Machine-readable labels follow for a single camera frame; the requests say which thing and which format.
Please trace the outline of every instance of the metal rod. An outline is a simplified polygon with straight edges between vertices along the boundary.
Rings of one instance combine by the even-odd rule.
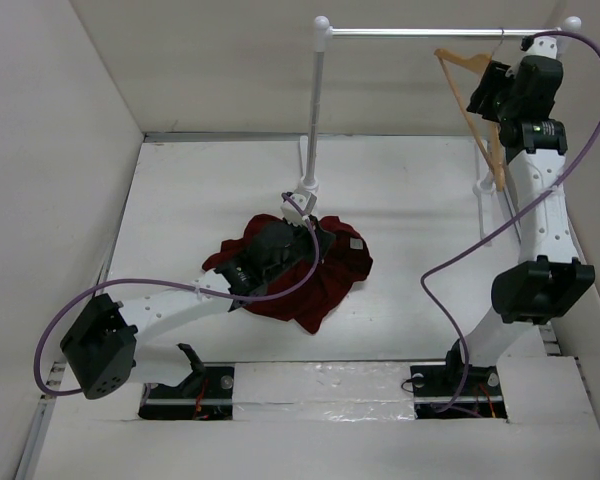
[[[309,121],[309,139],[307,147],[307,166],[302,183],[312,188],[315,186],[316,147],[318,143],[318,118],[320,117],[320,93],[322,92],[322,70],[324,52],[313,54],[313,83],[311,86],[311,119]]]
[[[546,30],[502,28],[333,28],[330,36],[341,38],[474,38],[479,40],[521,39]]]

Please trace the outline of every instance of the folded clothing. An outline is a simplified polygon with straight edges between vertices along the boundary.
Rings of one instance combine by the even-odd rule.
[[[220,252],[209,257],[202,265],[203,270],[211,270],[230,260],[246,248],[255,235],[270,222],[280,219],[271,215],[256,215],[247,224],[240,240],[225,240]],[[327,252],[324,261],[312,277],[298,290],[277,300],[254,302],[245,308],[257,315],[278,320],[295,319],[307,332],[314,334],[320,329],[324,317],[340,304],[354,282],[367,278],[373,259],[369,255],[367,243],[351,225],[342,223],[338,217],[324,217],[320,220],[324,230],[336,235],[336,240]],[[267,294],[282,292],[302,280],[311,269],[304,260],[269,285]]]

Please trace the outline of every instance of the table surface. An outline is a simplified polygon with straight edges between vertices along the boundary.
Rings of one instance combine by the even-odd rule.
[[[165,335],[159,340],[191,343],[207,362],[260,362],[236,369],[234,396],[250,408],[237,405],[229,422],[149,422],[137,417],[139,384],[98,401],[59,398],[31,478],[600,479],[600,431],[578,368],[546,356],[537,330],[498,363],[507,422],[414,420],[413,400],[399,388],[408,363],[386,361],[440,358],[455,341],[419,277],[479,237],[472,142],[332,138],[319,152],[320,214],[340,215],[367,240],[375,261],[368,280],[314,336],[242,311]],[[280,191],[293,189],[299,168],[291,141],[145,144],[110,276],[197,277],[251,216],[278,213]],[[496,207],[495,225],[503,221]],[[432,279],[467,333],[517,250],[508,232]],[[62,389],[76,386],[65,372]]]
[[[280,215],[300,177],[294,141],[144,144],[110,278],[190,281],[251,217]],[[479,240],[474,143],[463,137],[327,137],[316,169],[318,214],[338,215],[367,241],[373,268],[316,335],[245,310],[206,317],[157,343],[190,343],[207,362],[443,358],[456,333],[420,276]],[[494,210],[494,224],[504,221]],[[489,307],[495,275],[516,263],[513,229],[430,286],[468,333]],[[119,287],[124,301],[160,287]],[[532,332],[516,348],[539,352]]]

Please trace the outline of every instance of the wooden hanger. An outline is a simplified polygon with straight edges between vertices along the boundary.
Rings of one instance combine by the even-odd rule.
[[[471,118],[471,116],[467,113],[465,102],[460,94],[460,90],[456,85],[453,77],[451,76],[451,72],[447,68],[447,65],[444,63],[448,61],[453,63],[454,65],[458,65],[463,67],[477,75],[482,76],[487,65],[491,61],[491,55],[486,53],[479,53],[470,58],[464,58],[459,55],[456,55],[449,50],[445,50],[444,48],[438,48],[434,52],[434,55],[438,57],[438,61],[440,62],[440,66],[442,67],[442,71],[444,72],[445,77],[447,77],[447,82],[449,83],[449,87],[451,88],[451,92],[460,107],[460,112],[464,117],[467,125],[469,126],[469,130],[473,135],[478,148],[480,149],[480,153],[484,157],[491,173],[493,173],[493,178],[496,184],[496,190],[501,192],[504,190],[505,184],[505,174],[504,174],[504,156],[502,152],[502,146],[500,145],[500,140],[498,139],[498,127],[495,123],[489,122],[489,143],[491,145],[491,154],[487,152],[482,143],[482,137],[480,136],[480,132],[478,131],[478,127],[476,127],[475,122]]]

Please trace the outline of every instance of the dark red garment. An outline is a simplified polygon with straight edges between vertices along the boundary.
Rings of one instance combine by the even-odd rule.
[[[271,215],[256,215],[251,219],[240,240],[225,240],[220,253],[207,259],[202,268],[207,271],[231,259],[251,242],[251,239],[270,222],[280,219]],[[336,234],[336,240],[327,252],[324,261],[318,264],[313,276],[295,292],[277,300],[255,302],[245,308],[257,315],[295,319],[309,333],[316,333],[320,323],[347,295],[354,282],[367,278],[373,260],[367,243],[351,225],[342,223],[338,217],[320,220],[324,230]],[[294,268],[269,285],[268,294],[274,294],[294,286],[311,269],[311,264],[300,261]]]

